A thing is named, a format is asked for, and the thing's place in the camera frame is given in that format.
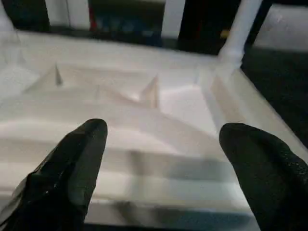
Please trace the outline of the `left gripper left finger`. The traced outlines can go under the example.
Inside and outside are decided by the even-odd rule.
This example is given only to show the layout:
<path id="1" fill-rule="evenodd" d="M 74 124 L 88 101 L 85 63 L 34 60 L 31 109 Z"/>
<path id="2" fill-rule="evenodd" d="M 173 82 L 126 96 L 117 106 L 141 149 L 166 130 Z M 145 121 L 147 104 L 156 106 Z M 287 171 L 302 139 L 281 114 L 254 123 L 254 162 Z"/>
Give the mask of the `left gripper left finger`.
<path id="1" fill-rule="evenodd" d="M 98 118 L 67 133 L 15 188 L 0 212 L 1 230 L 83 230 L 107 135 Z"/>

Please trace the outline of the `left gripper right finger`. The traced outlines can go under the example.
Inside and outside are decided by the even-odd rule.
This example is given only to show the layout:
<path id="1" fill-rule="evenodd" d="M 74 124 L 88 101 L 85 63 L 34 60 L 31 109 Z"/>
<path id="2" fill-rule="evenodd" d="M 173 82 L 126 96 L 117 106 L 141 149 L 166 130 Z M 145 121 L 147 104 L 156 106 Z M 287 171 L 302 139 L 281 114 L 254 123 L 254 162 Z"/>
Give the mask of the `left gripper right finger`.
<path id="1" fill-rule="evenodd" d="M 308 166 L 275 135 L 226 123 L 220 146 L 262 231 L 308 229 Z"/>

